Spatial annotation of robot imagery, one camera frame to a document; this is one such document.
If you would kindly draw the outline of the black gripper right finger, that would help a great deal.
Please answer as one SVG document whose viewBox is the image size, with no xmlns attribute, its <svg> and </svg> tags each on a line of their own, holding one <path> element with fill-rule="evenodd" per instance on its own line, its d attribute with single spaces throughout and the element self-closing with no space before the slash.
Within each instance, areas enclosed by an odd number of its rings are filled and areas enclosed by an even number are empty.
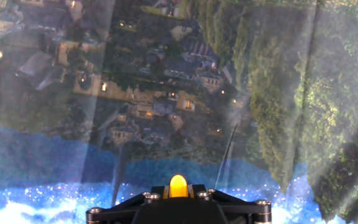
<svg viewBox="0 0 358 224">
<path fill-rule="evenodd" d="M 266 199 L 246 202 L 220 190 L 207 189 L 203 184 L 188 185 L 191 198 L 215 202 L 225 215 L 242 215 L 246 223 L 272 224 L 272 203 Z"/>
</svg>

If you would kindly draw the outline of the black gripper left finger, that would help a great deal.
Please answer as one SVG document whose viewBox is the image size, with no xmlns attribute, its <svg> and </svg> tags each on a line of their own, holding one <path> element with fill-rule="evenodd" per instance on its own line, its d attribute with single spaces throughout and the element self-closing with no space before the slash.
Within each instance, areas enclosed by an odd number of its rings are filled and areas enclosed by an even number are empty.
<svg viewBox="0 0 358 224">
<path fill-rule="evenodd" d="M 110 224 L 115 222 L 131 222 L 138 209 L 147 201 L 146 198 L 152 194 L 159 194 L 160 199 L 166 199 L 169 196 L 169 186 L 152 187 L 150 192 L 140 193 L 111 208 L 90 208 L 86 211 L 86 223 Z"/>
</svg>

